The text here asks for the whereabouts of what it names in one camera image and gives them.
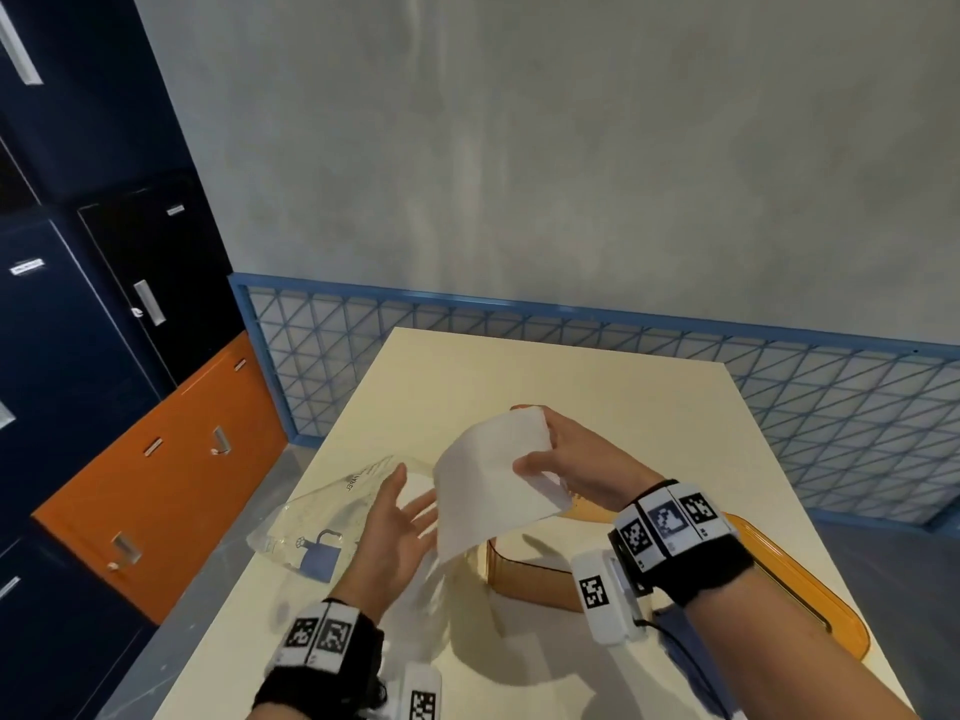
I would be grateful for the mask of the blue mesh fence panel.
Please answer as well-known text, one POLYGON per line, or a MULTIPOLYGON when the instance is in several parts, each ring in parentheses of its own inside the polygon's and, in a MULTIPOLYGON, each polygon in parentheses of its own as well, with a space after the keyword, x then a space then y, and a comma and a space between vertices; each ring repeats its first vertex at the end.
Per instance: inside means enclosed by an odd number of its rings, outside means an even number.
POLYGON ((290 443, 318 448, 397 327, 726 367, 816 520, 960 541, 960 345, 234 272, 290 443))

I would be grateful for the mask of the black left wristband with markers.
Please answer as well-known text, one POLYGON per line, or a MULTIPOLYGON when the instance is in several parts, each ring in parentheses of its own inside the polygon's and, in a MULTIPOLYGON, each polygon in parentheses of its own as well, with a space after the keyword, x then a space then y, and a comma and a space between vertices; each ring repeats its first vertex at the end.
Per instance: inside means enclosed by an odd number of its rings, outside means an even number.
POLYGON ((357 608, 331 598, 308 605, 283 635, 250 710, 274 703, 309 720, 362 720, 382 698, 384 640, 357 608))

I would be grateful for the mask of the dark blue locker cabinet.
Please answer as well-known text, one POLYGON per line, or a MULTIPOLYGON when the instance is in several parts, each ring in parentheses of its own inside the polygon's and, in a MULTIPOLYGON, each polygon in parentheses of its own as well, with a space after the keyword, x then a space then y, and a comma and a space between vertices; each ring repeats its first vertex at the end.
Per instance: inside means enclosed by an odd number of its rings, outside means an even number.
POLYGON ((0 1, 0 720, 92 720, 155 629, 33 514, 178 386, 77 208, 198 174, 134 0, 0 1))

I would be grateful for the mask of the person's left hand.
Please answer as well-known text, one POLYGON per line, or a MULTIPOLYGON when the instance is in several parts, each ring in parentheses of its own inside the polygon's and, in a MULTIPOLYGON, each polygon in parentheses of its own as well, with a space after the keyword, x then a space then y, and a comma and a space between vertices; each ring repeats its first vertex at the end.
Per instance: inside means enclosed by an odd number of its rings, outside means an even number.
POLYGON ((403 509, 404 520, 382 527, 373 525, 371 505, 355 554, 329 597, 357 609, 374 625, 380 624, 426 555, 436 548, 436 499, 431 487, 406 505, 397 505, 403 509))

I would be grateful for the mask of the person's right forearm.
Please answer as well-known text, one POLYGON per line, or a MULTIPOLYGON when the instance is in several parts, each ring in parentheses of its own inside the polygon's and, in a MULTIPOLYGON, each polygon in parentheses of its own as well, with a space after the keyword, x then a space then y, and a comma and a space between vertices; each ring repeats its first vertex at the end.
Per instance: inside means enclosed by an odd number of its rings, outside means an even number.
POLYGON ((684 612, 748 720, 920 720, 754 566, 684 612))

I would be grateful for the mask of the black locker door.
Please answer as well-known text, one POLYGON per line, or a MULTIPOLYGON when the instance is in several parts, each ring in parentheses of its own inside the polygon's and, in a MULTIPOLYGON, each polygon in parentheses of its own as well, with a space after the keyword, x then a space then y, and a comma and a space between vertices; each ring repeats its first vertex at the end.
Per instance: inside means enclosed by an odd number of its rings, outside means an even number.
POLYGON ((231 262, 195 172, 101 194, 78 205, 77 215, 174 386, 244 329, 228 279, 231 262), (185 211, 167 216, 174 205, 185 211), (161 326, 134 290, 141 279, 166 316, 161 326))

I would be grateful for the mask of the clear plastic bag blue print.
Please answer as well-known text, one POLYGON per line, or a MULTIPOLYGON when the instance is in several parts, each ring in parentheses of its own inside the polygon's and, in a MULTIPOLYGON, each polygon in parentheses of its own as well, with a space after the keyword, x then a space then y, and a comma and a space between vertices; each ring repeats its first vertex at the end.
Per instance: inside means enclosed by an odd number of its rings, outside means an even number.
POLYGON ((390 455, 279 505, 248 534, 246 545, 283 569, 333 586, 354 558, 382 483, 401 464, 407 481, 400 507, 434 487, 431 465, 390 455))

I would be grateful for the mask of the black right wristband with markers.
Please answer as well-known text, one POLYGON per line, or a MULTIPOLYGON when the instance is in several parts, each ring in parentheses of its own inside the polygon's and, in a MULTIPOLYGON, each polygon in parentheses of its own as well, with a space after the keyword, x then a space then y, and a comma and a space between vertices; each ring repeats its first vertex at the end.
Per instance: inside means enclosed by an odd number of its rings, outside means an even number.
POLYGON ((633 587, 659 590, 682 608, 756 565, 737 530, 693 483, 648 488, 616 514, 607 538, 633 587))

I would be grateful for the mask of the white cloth sheet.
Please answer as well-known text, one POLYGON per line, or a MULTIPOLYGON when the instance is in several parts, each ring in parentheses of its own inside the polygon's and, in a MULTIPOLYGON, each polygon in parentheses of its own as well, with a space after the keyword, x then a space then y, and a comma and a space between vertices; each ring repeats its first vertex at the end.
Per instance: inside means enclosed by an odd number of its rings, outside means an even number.
POLYGON ((551 448, 544 411, 536 406, 479 422, 450 444, 434 467, 440 564, 572 507, 555 473, 525 478, 514 471, 516 460, 551 448))

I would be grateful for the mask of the orange locker door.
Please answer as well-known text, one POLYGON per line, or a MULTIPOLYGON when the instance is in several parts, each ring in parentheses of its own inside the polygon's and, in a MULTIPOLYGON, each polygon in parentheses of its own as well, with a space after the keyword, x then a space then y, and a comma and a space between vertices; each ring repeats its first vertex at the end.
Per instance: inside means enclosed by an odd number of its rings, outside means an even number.
POLYGON ((242 332, 118 437, 33 517, 155 625, 178 603, 288 445, 242 332), (232 449, 213 456, 222 426, 232 449), (112 538, 143 553, 111 572, 112 538))

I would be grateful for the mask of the person's right hand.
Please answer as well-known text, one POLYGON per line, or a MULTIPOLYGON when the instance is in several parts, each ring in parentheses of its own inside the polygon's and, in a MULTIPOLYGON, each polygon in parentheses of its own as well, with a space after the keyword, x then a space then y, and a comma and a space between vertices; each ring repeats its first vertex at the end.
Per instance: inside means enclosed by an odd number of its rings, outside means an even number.
POLYGON ((558 451, 558 478, 571 494, 613 513, 657 489, 666 478, 579 422, 540 406, 551 447, 558 451))

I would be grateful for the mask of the black wristband with markers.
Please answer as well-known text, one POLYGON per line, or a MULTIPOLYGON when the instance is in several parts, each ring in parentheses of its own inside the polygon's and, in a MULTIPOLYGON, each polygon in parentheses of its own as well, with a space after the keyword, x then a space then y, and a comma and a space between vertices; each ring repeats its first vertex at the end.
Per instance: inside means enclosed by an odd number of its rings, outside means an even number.
POLYGON ((309 720, 362 720, 382 698, 384 640, 357 608, 331 598, 308 605, 283 635, 250 710, 274 703, 309 720))
POLYGON ((659 590, 682 608, 756 565, 737 530, 693 483, 648 488, 616 514, 607 538, 633 587, 659 590))

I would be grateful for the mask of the orange translucent tray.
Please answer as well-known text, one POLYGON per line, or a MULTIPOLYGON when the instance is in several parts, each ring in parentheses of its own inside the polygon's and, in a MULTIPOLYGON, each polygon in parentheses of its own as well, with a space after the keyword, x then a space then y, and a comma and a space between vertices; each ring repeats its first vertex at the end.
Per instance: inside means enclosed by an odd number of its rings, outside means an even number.
MULTIPOLYGON (((814 617, 847 653, 858 661, 867 657, 870 633, 855 610, 749 521, 730 512, 725 513, 725 519, 771 581, 814 617)), ((480 573, 494 593, 582 614, 579 586, 570 570, 505 556, 498 549, 497 538, 486 542, 482 554, 480 573)))

